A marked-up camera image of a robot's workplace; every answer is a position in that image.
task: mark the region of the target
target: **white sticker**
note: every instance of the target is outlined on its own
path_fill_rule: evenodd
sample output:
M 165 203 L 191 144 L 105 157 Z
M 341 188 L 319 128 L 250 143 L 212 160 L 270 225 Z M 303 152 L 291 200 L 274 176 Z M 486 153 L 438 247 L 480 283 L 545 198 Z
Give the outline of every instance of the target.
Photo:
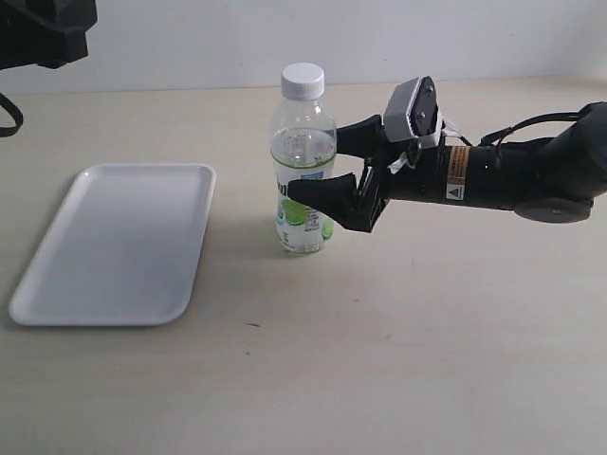
M 447 199 L 454 199 L 456 201 L 464 200 L 464 188 L 466 185 L 453 185 L 452 183 L 447 184 Z

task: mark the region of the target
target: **black strap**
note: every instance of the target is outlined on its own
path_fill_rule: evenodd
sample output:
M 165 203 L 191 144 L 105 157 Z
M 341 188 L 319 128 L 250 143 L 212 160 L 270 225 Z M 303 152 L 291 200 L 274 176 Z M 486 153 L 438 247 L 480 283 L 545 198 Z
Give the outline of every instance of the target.
M 501 142 L 505 137 L 510 136 L 515 131 L 526 128 L 527 126 L 545 123 L 547 121 L 578 121 L 581 117 L 583 117 L 583 115 L 580 112 L 557 112 L 555 114 L 544 114 L 542 116 L 528 118 L 527 120 L 523 120 L 514 126 L 508 126 L 503 130 L 486 135 L 481 139 L 481 143 L 479 145 L 488 146 L 496 140 Z
M 0 126 L 0 137 L 14 136 L 23 125 L 23 113 L 11 100 L 0 93 L 0 107 L 9 113 L 15 121 L 14 126 Z

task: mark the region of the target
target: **plastic tray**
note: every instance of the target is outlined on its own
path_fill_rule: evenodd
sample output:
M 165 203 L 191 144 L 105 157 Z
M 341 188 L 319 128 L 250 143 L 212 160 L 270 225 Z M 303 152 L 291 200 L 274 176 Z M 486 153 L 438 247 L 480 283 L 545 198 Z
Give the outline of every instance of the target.
M 188 306 L 215 171 L 102 164 L 79 174 L 9 304 L 25 325 L 158 325 Z

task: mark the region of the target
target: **white bottle cap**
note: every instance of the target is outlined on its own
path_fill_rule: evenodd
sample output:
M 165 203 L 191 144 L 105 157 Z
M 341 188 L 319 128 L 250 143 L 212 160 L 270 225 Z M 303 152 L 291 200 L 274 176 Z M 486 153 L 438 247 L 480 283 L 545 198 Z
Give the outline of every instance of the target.
M 290 64 L 283 70 L 281 91 L 288 100 L 317 100 L 324 93 L 324 71 L 315 64 Z

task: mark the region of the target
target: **bottle label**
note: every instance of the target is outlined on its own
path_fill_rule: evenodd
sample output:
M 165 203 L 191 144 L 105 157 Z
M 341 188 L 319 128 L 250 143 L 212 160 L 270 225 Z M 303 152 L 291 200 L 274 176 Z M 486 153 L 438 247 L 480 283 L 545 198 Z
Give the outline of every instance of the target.
M 323 213 L 300 204 L 286 195 L 291 180 L 329 178 L 335 158 L 313 168 L 292 168 L 274 160 L 278 185 L 276 229 L 283 247 L 304 253 L 323 247 L 333 235 L 333 220 Z

